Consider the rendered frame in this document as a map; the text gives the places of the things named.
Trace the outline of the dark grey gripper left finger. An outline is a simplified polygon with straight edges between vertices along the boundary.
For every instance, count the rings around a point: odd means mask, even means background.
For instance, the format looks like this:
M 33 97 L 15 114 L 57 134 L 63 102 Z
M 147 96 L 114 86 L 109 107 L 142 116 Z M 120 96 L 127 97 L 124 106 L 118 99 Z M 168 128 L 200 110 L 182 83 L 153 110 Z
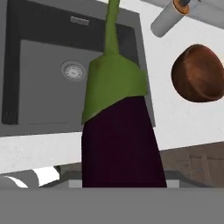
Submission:
M 44 188 L 82 188 L 81 171 L 67 171 L 58 180 L 43 185 Z

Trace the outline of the brown wooden bowl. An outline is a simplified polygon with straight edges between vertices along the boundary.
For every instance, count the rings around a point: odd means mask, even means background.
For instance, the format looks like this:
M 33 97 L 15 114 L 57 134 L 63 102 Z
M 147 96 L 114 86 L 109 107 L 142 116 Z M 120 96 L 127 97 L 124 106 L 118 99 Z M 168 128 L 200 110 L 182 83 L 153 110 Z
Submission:
M 214 102 L 224 96 L 224 66 L 207 46 L 187 47 L 171 68 L 177 93 L 189 102 Z

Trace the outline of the grey kitchen sink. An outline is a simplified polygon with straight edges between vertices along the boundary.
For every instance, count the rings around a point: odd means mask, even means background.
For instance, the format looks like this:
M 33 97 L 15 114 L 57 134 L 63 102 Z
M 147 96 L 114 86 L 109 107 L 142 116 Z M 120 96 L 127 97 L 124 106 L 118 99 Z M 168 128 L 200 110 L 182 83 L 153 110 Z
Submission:
M 0 137 L 82 130 L 106 13 L 96 0 L 0 0 Z

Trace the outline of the purple eggplant with green stem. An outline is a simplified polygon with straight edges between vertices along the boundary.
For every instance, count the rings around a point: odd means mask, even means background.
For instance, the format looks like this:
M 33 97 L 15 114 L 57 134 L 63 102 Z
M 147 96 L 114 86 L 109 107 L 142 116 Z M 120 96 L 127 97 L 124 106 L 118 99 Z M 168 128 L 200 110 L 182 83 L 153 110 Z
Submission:
M 165 187 L 145 103 L 147 75 L 119 53 L 120 0 L 108 0 L 103 55 L 89 64 L 81 138 L 84 187 Z

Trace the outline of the brown wooden cupboard front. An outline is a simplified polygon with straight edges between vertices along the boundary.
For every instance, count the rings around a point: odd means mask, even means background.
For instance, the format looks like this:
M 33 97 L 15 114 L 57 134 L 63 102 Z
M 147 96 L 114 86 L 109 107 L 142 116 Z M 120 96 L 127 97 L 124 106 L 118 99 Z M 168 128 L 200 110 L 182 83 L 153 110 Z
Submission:
M 163 167 L 202 185 L 224 187 L 224 142 L 161 150 Z

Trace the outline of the grey sink tap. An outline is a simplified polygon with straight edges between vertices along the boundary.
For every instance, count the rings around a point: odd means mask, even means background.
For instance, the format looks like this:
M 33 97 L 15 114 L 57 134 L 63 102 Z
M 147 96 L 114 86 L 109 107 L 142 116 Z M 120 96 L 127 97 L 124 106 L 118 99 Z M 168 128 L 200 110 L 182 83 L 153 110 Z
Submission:
M 150 25 L 152 33 L 162 38 L 183 17 L 189 17 L 224 30 L 224 0 L 141 0 L 161 7 Z

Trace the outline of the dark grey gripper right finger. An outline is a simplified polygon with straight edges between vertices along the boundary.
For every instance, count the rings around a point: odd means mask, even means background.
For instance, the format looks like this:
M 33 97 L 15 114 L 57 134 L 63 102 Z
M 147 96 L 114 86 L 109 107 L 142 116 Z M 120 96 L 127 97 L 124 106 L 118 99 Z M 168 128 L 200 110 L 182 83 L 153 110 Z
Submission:
M 207 188 L 207 185 L 191 180 L 179 171 L 165 171 L 168 188 Z

